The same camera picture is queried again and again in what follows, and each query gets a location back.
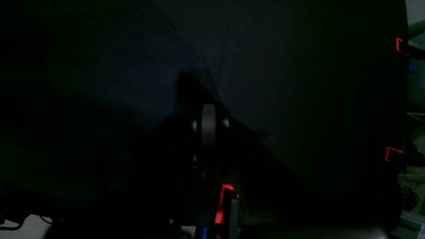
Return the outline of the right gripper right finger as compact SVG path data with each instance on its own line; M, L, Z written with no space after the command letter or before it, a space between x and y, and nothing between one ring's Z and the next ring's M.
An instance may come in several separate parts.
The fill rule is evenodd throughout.
M260 135L223 104L204 104L201 110L201 171L203 179L218 186L231 184L237 171L266 175Z

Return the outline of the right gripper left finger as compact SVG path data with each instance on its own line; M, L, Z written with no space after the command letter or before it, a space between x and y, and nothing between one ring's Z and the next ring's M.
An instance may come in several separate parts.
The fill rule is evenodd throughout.
M150 128L132 129L132 207L142 213L175 213L196 198L199 174L195 115L173 114Z

